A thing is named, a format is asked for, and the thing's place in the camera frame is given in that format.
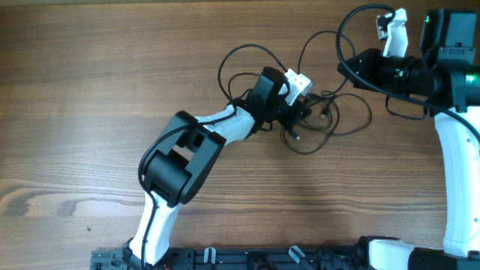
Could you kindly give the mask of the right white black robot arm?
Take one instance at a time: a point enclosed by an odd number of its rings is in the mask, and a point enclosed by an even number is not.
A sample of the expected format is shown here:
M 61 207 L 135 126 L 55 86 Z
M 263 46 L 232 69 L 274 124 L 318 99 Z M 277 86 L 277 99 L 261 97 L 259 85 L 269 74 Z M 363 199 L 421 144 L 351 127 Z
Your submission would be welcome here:
M 384 49 L 342 58 L 338 71 L 357 89 L 423 108 L 442 148 L 447 220 L 440 250 L 397 238 L 365 236 L 366 269 L 477 269 L 479 267 L 479 66 L 477 14 L 437 9 L 425 14 L 421 58 L 406 54 L 407 15 L 381 6 L 376 30 Z

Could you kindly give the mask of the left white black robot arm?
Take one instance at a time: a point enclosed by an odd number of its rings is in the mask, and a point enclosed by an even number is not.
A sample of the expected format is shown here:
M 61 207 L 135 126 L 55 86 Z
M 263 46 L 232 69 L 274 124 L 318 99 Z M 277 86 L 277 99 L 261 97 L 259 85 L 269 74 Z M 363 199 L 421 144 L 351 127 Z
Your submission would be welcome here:
M 199 192 L 225 146 L 274 122 L 298 139 L 293 128 L 311 112 L 301 99 L 313 85 L 302 73 L 264 67 L 254 87 L 231 97 L 220 112 L 207 116 L 177 112 L 139 162 L 145 205 L 136 234 L 123 249 L 128 266 L 159 265 L 169 250 L 179 209 Z

